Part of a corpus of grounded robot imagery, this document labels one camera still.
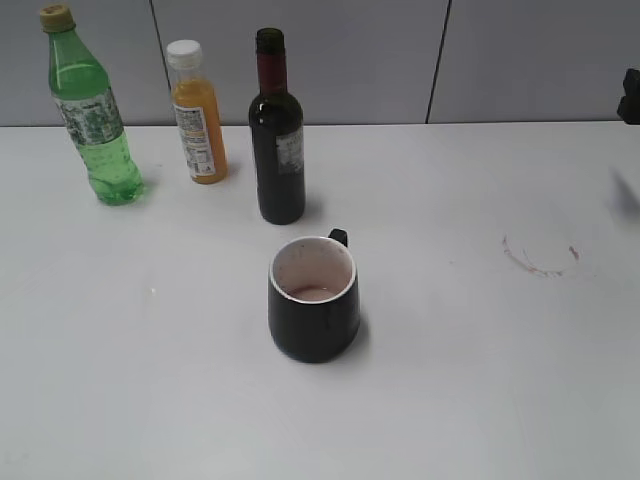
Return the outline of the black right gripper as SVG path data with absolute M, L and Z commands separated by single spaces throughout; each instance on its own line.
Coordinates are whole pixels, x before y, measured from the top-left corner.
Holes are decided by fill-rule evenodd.
M 618 117 L 628 125 L 640 124 L 640 71 L 628 69 L 623 79 L 624 95 L 617 107 Z

